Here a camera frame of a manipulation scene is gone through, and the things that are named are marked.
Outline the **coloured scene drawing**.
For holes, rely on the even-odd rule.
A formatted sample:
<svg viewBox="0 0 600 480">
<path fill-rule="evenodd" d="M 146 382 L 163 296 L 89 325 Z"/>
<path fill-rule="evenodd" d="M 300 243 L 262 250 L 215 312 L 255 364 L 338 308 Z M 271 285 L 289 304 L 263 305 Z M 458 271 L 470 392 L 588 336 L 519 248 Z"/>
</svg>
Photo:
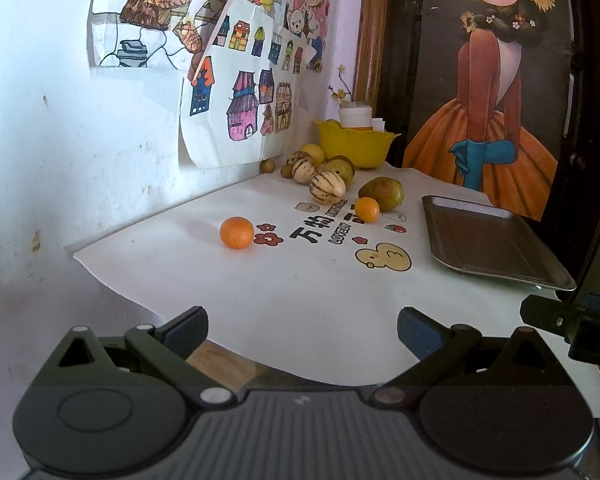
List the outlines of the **coloured scene drawing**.
<svg viewBox="0 0 600 480">
<path fill-rule="evenodd" d="M 92 0 L 90 63 L 186 70 L 210 40 L 225 44 L 228 0 Z M 286 0 L 248 0 L 279 18 Z"/>
</svg>

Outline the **white orange cup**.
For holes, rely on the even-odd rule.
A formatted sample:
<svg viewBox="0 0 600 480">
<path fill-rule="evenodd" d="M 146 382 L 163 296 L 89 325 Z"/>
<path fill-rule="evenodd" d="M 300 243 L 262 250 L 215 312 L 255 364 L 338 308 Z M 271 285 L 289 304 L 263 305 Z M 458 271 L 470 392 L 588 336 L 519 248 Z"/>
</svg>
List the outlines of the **white orange cup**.
<svg viewBox="0 0 600 480">
<path fill-rule="evenodd" d="M 373 109 L 366 103 L 342 102 L 339 122 L 345 129 L 370 130 L 373 128 Z"/>
</svg>

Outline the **small white cup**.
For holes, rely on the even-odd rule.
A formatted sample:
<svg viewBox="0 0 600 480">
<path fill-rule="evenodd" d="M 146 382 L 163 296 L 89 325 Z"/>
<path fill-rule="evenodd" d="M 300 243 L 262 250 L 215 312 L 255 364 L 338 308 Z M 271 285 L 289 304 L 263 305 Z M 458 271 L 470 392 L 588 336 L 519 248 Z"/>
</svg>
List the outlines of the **small white cup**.
<svg viewBox="0 0 600 480">
<path fill-rule="evenodd" d="M 384 131 L 385 130 L 385 121 L 382 118 L 373 118 L 372 119 L 372 128 L 375 131 Z"/>
</svg>

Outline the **cartoon kids drawing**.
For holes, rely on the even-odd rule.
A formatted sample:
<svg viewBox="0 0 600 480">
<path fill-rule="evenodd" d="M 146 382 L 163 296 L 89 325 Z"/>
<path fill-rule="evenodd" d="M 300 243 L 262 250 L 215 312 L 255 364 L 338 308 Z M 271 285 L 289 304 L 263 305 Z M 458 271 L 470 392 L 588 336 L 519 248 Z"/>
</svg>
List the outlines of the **cartoon kids drawing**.
<svg viewBox="0 0 600 480">
<path fill-rule="evenodd" d="M 308 67 L 321 73 L 326 48 L 330 0 L 288 0 L 285 27 L 315 50 Z"/>
</svg>

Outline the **green-brown pear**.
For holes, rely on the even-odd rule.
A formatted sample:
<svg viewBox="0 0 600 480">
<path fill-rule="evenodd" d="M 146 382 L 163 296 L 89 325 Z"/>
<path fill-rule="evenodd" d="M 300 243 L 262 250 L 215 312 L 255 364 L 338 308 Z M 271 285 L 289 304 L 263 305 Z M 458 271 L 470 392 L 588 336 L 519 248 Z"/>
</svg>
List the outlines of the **green-brown pear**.
<svg viewBox="0 0 600 480">
<path fill-rule="evenodd" d="M 358 190 L 359 198 L 372 198 L 378 203 L 381 212 L 395 210 L 404 200 L 403 184 L 389 177 L 377 177 L 365 183 Z"/>
</svg>

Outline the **brown kiwi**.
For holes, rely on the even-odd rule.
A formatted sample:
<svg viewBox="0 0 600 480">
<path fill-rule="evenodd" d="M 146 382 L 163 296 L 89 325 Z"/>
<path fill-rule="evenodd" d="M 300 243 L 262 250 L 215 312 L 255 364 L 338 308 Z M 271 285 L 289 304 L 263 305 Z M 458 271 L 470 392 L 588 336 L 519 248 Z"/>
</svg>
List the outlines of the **brown kiwi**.
<svg viewBox="0 0 600 480">
<path fill-rule="evenodd" d="M 345 162 L 346 164 L 348 164 L 351 167 L 352 174 L 355 175 L 354 163 L 351 162 L 350 159 L 348 159 L 346 156 L 337 155 L 337 156 L 332 157 L 332 160 L 341 160 L 342 162 Z"/>
</svg>

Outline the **yellow dried flower sprig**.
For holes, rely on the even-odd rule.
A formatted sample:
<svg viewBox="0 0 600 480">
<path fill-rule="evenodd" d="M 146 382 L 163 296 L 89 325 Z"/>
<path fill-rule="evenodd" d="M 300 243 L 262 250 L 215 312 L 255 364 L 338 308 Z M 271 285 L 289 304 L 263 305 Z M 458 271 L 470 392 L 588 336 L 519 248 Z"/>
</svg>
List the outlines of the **yellow dried flower sprig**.
<svg viewBox="0 0 600 480">
<path fill-rule="evenodd" d="M 346 66 L 339 64 L 336 68 L 337 79 L 339 81 L 339 87 L 335 87 L 333 84 L 328 86 L 330 98 L 337 102 L 339 105 L 343 103 L 352 102 L 352 92 L 344 79 L 344 73 L 346 72 Z"/>
</svg>

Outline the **striped pepino melon front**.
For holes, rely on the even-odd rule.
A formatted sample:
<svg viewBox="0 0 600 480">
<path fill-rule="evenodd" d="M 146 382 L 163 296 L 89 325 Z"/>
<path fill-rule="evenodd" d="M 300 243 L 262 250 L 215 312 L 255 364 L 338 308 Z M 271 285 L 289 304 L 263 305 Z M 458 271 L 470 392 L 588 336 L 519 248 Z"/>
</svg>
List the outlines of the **striped pepino melon front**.
<svg viewBox="0 0 600 480">
<path fill-rule="evenodd" d="M 330 205 L 338 203 L 346 194 L 346 182 L 333 171 L 321 171 L 314 174 L 309 183 L 309 191 L 317 203 Z"/>
</svg>

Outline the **metal tray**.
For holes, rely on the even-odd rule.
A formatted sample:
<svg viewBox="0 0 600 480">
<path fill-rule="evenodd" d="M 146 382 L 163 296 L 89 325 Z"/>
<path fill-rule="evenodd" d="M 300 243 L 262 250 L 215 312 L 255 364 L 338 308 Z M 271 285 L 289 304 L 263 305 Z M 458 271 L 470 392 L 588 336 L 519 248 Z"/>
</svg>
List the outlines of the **metal tray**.
<svg viewBox="0 0 600 480">
<path fill-rule="evenodd" d="M 437 195 L 422 198 L 430 252 L 448 268 L 572 292 L 577 284 L 518 214 Z"/>
</svg>

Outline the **orange tangerine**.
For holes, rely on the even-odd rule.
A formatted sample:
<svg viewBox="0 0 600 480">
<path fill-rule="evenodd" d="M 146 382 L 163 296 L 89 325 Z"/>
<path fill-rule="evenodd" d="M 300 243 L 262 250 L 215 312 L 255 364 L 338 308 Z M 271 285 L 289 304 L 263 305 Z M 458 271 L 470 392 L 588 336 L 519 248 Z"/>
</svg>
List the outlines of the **orange tangerine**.
<svg viewBox="0 0 600 480">
<path fill-rule="evenodd" d="M 244 217 L 230 217 L 223 221 L 219 230 L 222 243 L 232 249 L 248 247 L 254 237 L 252 223 Z"/>
<path fill-rule="evenodd" d="M 379 204 L 371 197 L 361 197 L 354 205 L 355 215 L 365 223 L 373 223 L 380 216 Z"/>
</svg>

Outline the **houses drawing paper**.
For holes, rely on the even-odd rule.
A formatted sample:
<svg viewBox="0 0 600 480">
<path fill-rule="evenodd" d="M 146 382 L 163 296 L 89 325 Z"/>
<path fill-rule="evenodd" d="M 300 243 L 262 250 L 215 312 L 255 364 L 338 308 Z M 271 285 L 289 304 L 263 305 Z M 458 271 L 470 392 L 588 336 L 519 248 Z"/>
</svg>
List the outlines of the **houses drawing paper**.
<svg viewBox="0 0 600 480">
<path fill-rule="evenodd" d="M 303 73 L 314 47 L 249 0 L 227 0 L 181 94 L 180 130 L 199 168 L 286 153 L 298 125 Z"/>
</svg>

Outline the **striped pepino melon back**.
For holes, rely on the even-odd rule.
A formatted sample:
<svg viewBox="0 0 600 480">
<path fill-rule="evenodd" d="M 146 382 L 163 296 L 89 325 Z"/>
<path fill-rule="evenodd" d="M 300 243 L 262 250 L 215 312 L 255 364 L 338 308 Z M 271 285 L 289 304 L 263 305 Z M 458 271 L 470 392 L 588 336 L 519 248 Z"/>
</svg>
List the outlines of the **striped pepino melon back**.
<svg viewBox="0 0 600 480">
<path fill-rule="evenodd" d="M 298 160 L 300 160 L 300 159 L 310 159 L 310 158 L 311 158 L 311 156 L 308 153 L 306 153 L 304 151 L 296 151 L 296 152 L 294 152 L 294 154 L 291 154 L 287 158 L 286 164 L 294 166 L 294 164 L 296 162 L 298 162 Z"/>
</svg>

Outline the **striped pepino melon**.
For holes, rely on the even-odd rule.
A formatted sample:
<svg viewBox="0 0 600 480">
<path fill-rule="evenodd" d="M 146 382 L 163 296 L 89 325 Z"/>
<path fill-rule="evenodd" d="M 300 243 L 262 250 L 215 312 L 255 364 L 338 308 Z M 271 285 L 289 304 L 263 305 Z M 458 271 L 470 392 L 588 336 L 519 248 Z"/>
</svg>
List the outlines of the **striped pepino melon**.
<svg viewBox="0 0 600 480">
<path fill-rule="evenodd" d="M 296 152 L 294 152 L 294 154 L 291 154 L 287 158 L 286 164 L 294 166 L 294 164 L 296 162 L 298 162 L 298 160 L 300 160 L 300 159 L 310 159 L 310 158 L 311 158 L 311 156 L 308 153 L 306 153 L 304 151 L 296 151 Z"/>
<path fill-rule="evenodd" d="M 309 191 L 317 203 L 330 205 L 338 203 L 346 194 L 346 182 L 333 171 L 321 171 L 314 174 L 309 183 Z"/>
<path fill-rule="evenodd" d="M 309 184 L 316 174 L 316 168 L 309 158 L 299 158 L 292 166 L 292 177 L 297 183 Z"/>
</svg>

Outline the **green pear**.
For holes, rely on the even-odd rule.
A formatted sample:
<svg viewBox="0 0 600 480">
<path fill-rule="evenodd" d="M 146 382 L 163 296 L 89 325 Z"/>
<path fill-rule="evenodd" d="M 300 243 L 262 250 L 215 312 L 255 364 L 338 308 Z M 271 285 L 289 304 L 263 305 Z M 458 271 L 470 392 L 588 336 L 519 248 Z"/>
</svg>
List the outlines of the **green pear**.
<svg viewBox="0 0 600 480">
<path fill-rule="evenodd" d="M 348 188 L 353 180 L 354 175 L 352 174 L 351 167 L 342 162 L 341 160 L 332 160 L 331 158 L 324 163 L 322 167 L 323 171 L 331 171 L 343 180 L 344 184 Z"/>
</svg>

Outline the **yellow plastic bowl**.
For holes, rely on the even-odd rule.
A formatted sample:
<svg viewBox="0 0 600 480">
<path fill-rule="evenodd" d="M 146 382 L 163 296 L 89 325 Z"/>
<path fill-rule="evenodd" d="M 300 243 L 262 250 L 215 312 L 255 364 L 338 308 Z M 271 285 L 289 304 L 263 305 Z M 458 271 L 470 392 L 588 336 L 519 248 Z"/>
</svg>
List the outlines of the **yellow plastic bowl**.
<svg viewBox="0 0 600 480">
<path fill-rule="evenodd" d="M 335 119 L 314 122 L 320 145 L 327 158 L 344 156 L 355 168 L 375 169 L 380 167 L 389 153 L 389 148 L 400 133 L 373 129 L 343 128 Z"/>
</svg>

